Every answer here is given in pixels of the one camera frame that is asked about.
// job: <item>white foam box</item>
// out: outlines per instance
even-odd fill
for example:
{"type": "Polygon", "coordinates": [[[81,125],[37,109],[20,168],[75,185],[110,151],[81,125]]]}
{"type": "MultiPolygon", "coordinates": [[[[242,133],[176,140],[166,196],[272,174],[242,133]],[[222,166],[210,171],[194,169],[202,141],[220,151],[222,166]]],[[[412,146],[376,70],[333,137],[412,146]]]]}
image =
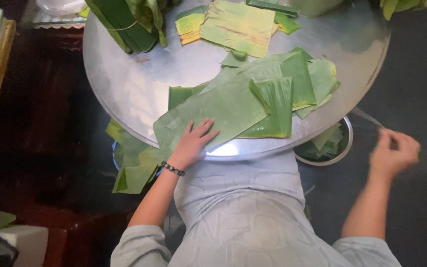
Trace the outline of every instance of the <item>white foam box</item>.
{"type": "Polygon", "coordinates": [[[44,263],[49,229],[38,226],[16,225],[0,229],[0,237],[19,250],[13,267],[41,267],[44,263]]]}

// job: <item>round metal table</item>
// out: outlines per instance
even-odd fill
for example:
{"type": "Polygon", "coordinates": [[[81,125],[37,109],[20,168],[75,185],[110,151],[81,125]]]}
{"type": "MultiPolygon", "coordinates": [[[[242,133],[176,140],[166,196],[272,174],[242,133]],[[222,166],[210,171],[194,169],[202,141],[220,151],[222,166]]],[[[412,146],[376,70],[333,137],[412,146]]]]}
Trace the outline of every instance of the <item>round metal table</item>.
{"type": "MultiPolygon", "coordinates": [[[[104,109],[140,140],[157,146],[153,123],[168,110],[169,86],[194,87],[214,78],[227,52],[203,40],[181,46],[175,15],[208,4],[183,0],[165,15],[169,45],[150,52],[124,53],[97,17],[90,13],[84,33],[84,62],[92,89],[104,109]]],[[[314,58],[335,63],[342,83],[331,100],[304,120],[292,119],[291,138],[233,139],[210,152],[206,160],[235,161],[267,156],[297,146],[338,122],[358,104],[375,80],[388,49],[390,31],[367,1],[355,1],[318,18],[299,17],[302,29],[271,38],[269,55],[296,46],[314,58]]]]}

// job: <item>beaded bracelet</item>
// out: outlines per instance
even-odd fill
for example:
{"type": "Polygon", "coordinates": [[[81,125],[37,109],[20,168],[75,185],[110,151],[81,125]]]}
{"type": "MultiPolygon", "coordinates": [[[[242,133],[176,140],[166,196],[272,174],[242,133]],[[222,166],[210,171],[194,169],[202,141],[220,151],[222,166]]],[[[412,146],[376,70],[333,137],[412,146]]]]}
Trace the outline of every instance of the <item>beaded bracelet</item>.
{"type": "Polygon", "coordinates": [[[166,161],[163,161],[161,163],[161,166],[164,167],[164,169],[169,170],[179,176],[184,176],[186,173],[183,171],[180,171],[179,169],[174,168],[173,166],[170,166],[166,161]]]}

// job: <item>sleeve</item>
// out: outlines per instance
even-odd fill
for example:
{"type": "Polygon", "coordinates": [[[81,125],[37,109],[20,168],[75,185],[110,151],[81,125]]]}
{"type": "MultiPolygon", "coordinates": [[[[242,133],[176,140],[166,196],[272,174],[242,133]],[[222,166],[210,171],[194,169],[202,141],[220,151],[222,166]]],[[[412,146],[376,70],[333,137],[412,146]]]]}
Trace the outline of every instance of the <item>sleeve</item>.
{"type": "Polygon", "coordinates": [[[164,244],[164,233],[154,225],[128,227],[111,254],[114,267],[157,266],[166,267],[171,252],[164,244]]]}
{"type": "Polygon", "coordinates": [[[378,238],[344,238],[332,247],[355,267],[401,267],[387,243],[378,238]]]}

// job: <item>hand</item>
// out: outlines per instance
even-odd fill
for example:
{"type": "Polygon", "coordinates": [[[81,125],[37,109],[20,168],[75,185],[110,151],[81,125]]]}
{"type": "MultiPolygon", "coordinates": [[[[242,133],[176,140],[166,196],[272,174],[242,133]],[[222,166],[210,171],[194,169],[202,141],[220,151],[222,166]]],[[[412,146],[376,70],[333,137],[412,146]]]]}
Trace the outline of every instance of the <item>hand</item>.
{"type": "Polygon", "coordinates": [[[191,164],[202,159],[204,157],[204,155],[200,154],[202,149],[220,132],[220,130],[214,130],[205,134],[214,124],[214,120],[206,118],[194,130],[192,130],[193,121],[191,121],[181,140],[177,143],[174,152],[169,157],[168,164],[183,171],[191,164]]]}
{"type": "Polygon", "coordinates": [[[389,129],[380,130],[380,139],[370,156],[370,179],[391,181],[396,174],[418,162],[419,143],[411,136],[389,129]],[[398,150],[390,148],[391,140],[398,150]]]}

